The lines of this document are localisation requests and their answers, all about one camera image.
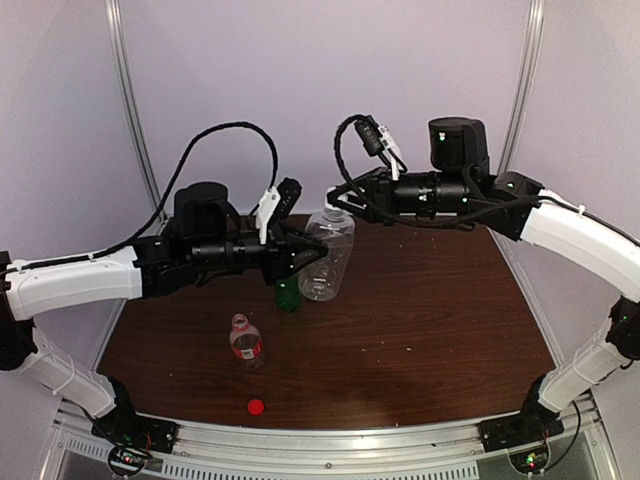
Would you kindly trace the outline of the clear bottle white cap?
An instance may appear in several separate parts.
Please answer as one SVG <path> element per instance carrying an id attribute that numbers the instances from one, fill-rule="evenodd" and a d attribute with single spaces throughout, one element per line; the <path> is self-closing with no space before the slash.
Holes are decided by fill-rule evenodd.
<path id="1" fill-rule="evenodd" d="M 305 230 L 323 242 L 327 254 L 300 272 L 298 288 L 305 298 L 324 302 L 338 295 L 352 252 L 355 227 L 346 211 L 328 201 L 322 211 L 311 215 Z"/>

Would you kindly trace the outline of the green plastic bottle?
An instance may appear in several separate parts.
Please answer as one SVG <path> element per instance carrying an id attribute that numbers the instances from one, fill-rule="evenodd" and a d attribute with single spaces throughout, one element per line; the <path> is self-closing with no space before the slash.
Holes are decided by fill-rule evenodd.
<path id="1" fill-rule="evenodd" d="M 300 308 L 301 294 L 296 275 L 277 281 L 274 285 L 274 291 L 275 302 L 280 310 L 292 313 Z"/>

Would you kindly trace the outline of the clear bottle red label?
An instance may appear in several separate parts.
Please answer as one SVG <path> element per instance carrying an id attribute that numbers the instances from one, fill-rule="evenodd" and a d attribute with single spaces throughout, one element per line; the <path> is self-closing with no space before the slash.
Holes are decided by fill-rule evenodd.
<path id="1" fill-rule="evenodd" d="M 256 371 L 265 363 L 263 341 L 259 330 L 243 314 L 231 319 L 229 343 L 232 352 L 248 371 Z"/>

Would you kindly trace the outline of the red bottle cap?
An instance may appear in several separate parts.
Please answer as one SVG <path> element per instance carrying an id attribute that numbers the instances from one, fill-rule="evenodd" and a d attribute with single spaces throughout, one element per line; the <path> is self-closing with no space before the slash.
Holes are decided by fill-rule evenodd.
<path id="1" fill-rule="evenodd" d="M 247 403 L 247 410 L 252 416 L 259 416 L 264 413 L 265 404 L 260 399 L 251 399 Z"/>

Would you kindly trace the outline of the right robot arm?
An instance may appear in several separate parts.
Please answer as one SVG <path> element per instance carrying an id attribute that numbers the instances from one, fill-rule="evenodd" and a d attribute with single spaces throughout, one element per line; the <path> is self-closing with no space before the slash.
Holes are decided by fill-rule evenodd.
<path id="1" fill-rule="evenodd" d="M 355 114 L 333 150 L 344 179 L 328 202 L 372 224 L 470 231 L 482 225 L 565 258 L 615 287 L 619 300 L 592 340 L 532 385 L 512 430 L 535 440 L 579 395 L 639 359 L 639 241 L 523 174 L 490 172 L 479 119 L 429 121 L 432 170 L 409 173 L 387 127 Z"/>

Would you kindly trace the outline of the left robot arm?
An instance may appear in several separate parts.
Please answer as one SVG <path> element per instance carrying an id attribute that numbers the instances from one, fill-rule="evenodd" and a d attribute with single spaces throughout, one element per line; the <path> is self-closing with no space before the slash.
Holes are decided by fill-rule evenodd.
<path id="1" fill-rule="evenodd" d="M 174 196 L 174 215 L 155 236 L 128 240 L 112 253 L 37 262 L 1 254 L 1 368 L 30 373 L 55 395 L 104 418 L 123 444 L 137 442 L 144 424 L 122 387 L 79 365 L 37 331 L 48 311 L 106 300 L 158 298 L 203 284 L 206 276 L 257 269 L 268 284 L 325 257 L 325 242 L 286 223 L 301 194 L 294 179 L 268 189 L 256 227 L 243 229 L 226 186 L 199 182 Z"/>

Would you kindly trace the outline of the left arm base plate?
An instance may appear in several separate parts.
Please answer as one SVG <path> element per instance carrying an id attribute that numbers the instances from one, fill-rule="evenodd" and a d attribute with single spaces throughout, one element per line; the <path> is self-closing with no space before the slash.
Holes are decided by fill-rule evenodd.
<path id="1" fill-rule="evenodd" d="M 88 419 L 94 436 L 143 453 L 170 454 L 177 439 L 178 424 L 168 420 L 138 414 L 132 418 Z"/>

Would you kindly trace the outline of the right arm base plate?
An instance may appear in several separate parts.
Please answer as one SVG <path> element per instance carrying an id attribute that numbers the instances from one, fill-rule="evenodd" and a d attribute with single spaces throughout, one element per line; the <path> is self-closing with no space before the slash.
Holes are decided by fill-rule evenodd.
<path id="1" fill-rule="evenodd" d="M 564 425 L 558 418 L 542 420 L 522 412 L 484 420 L 479 424 L 480 439 L 485 452 L 542 442 L 545 438 L 560 435 L 564 431 Z"/>

